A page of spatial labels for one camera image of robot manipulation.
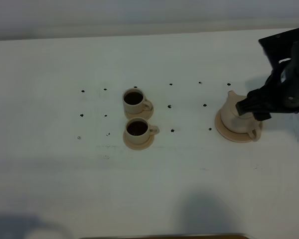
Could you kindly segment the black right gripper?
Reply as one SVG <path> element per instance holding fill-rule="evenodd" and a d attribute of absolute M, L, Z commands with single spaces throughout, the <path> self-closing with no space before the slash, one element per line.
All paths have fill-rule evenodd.
<path fill-rule="evenodd" d="M 250 91 L 236 103 L 241 116 L 253 113 L 255 120 L 265 121 L 270 113 L 299 112 L 299 28 L 258 40 L 272 67 L 262 88 Z"/>

